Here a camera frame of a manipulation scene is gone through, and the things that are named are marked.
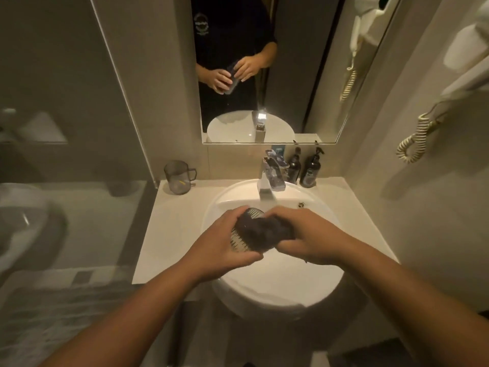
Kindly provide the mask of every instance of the coiled cord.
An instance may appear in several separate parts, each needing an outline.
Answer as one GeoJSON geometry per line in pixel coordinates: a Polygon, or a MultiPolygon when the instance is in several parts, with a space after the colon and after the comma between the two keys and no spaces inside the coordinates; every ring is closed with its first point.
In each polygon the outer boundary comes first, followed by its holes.
{"type": "Polygon", "coordinates": [[[423,113],[418,117],[418,127],[416,132],[404,139],[397,148],[396,155],[406,163],[415,163],[419,161],[426,152],[426,139],[437,127],[443,123],[443,117],[446,112],[441,113],[435,119],[430,120],[430,114],[436,109],[436,107],[446,101],[436,103],[429,112],[423,113]],[[412,155],[407,154],[407,150],[416,144],[416,150],[412,155]]]}
{"type": "Polygon", "coordinates": [[[357,70],[354,69],[355,67],[355,55],[351,58],[351,66],[348,67],[346,70],[350,72],[350,77],[346,81],[346,85],[343,88],[343,92],[341,93],[340,96],[340,102],[344,102],[345,100],[348,99],[348,97],[351,94],[351,91],[353,90],[353,86],[355,85],[355,81],[357,80],[357,70]]]}

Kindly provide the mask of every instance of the hand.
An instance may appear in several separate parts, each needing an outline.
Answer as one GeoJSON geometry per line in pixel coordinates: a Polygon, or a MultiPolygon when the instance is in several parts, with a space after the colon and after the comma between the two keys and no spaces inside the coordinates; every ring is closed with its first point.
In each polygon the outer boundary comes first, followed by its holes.
{"type": "Polygon", "coordinates": [[[244,57],[236,63],[234,70],[237,72],[234,77],[245,82],[250,77],[253,77],[263,67],[263,59],[260,54],[252,57],[244,57]]]}
{"type": "Polygon", "coordinates": [[[206,72],[205,84],[217,92],[217,94],[223,94],[225,91],[228,91],[229,85],[232,83],[231,73],[225,69],[207,70],[206,72]]]}
{"type": "Polygon", "coordinates": [[[231,248],[231,230],[248,206],[226,211],[195,241],[180,260],[197,282],[222,277],[228,271],[246,267],[263,259],[254,251],[237,253],[231,248]]]}
{"type": "Polygon", "coordinates": [[[321,218],[307,208],[277,206],[266,212],[265,217],[277,215],[289,221],[298,237],[281,241],[277,250],[318,265],[335,264],[341,247],[353,239],[333,223],[321,218]]]}

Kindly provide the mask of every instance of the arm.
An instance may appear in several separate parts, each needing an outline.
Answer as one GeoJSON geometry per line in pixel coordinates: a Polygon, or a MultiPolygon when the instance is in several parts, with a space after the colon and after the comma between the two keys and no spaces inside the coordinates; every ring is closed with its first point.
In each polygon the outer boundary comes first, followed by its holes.
{"type": "Polygon", "coordinates": [[[269,42],[263,50],[251,57],[244,57],[236,63],[234,70],[237,70],[234,77],[241,82],[255,76],[262,68],[268,68],[275,61],[277,56],[277,43],[269,42]]]}
{"type": "Polygon", "coordinates": [[[195,71],[197,72],[199,82],[206,84],[217,92],[217,94],[223,94],[223,92],[229,90],[229,85],[233,83],[231,74],[225,69],[214,69],[210,71],[200,64],[195,63],[195,71]]]}
{"type": "Polygon", "coordinates": [[[198,283],[263,258],[259,253],[231,250],[231,229],[246,208],[226,212],[177,264],[61,347],[40,367],[139,366],[174,309],[198,283]]]}
{"type": "Polygon", "coordinates": [[[301,237],[277,249],[315,264],[339,265],[351,274],[420,362],[489,365],[489,322],[483,317],[307,209],[278,207],[267,216],[272,214],[289,220],[301,237]]]}

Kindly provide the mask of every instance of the mirror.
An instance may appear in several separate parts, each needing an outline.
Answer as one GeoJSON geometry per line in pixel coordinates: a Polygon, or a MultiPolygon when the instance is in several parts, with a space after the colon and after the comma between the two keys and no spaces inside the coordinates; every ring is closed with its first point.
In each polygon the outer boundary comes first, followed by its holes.
{"type": "Polygon", "coordinates": [[[206,143],[335,143],[399,0],[191,0],[206,143]]]}

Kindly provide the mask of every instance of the soap dispenser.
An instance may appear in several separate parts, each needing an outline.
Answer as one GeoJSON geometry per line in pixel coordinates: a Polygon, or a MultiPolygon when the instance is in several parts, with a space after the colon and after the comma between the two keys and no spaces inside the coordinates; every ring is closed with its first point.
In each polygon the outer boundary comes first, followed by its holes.
{"type": "Polygon", "coordinates": [[[297,184],[297,178],[301,172],[301,162],[300,162],[301,149],[299,147],[295,148],[295,154],[289,161],[289,168],[286,169],[285,181],[292,184],[297,184]]]}
{"type": "Polygon", "coordinates": [[[317,174],[321,168],[321,164],[319,163],[320,153],[324,154],[323,150],[317,147],[316,154],[306,162],[304,172],[302,173],[301,177],[301,185],[304,188],[312,188],[316,185],[317,174]]]}

